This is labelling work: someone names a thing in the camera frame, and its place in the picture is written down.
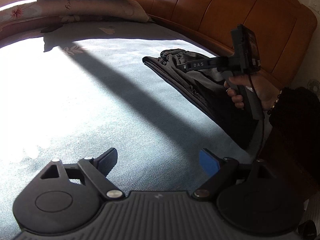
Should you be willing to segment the black right sleeve forearm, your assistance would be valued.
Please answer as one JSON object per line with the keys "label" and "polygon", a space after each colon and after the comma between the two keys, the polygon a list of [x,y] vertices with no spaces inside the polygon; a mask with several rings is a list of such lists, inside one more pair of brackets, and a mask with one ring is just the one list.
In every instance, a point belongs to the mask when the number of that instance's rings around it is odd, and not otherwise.
{"label": "black right sleeve forearm", "polygon": [[267,113],[272,129],[261,156],[269,174],[259,198],[303,203],[319,192],[319,98],[304,87],[283,88]]}

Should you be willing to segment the person's hand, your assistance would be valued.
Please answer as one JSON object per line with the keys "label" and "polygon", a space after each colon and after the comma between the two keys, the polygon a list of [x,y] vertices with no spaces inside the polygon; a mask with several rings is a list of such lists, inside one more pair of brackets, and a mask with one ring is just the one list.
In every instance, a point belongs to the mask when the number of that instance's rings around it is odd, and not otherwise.
{"label": "person's hand", "polygon": [[231,88],[230,84],[245,86],[247,89],[252,89],[256,92],[261,101],[264,111],[268,111],[274,106],[278,99],[280,90],[277,89],[272,83],[265,79],[260,73],[256,73],[248,77],[248,75],[231,76],[229,80],[224,82],[224,87],[231,100],[234,102],[236,108],[244,108],[244,100],[240,94]]}

